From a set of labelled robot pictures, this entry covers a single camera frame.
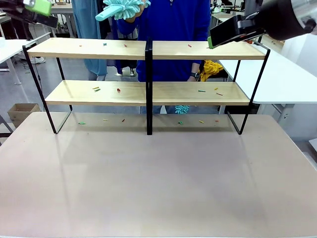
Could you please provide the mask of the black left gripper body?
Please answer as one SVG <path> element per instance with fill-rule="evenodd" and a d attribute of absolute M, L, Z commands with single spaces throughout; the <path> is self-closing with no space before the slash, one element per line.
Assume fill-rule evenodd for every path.
<path fill-rule="evenodd" d="M 33 12 L 35 0 L 0 0 L 0 9 L 11 18 L 36 23 L 36 13 Z"/>

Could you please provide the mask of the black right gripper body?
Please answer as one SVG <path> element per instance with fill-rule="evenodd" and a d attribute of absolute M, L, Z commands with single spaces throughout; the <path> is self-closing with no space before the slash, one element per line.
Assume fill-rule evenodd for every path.
<path fill-rule="evenodd" d="M 283 41 L 313 32 L 311 0 L 264 0 L 256 24 L 275 40 Z"/>

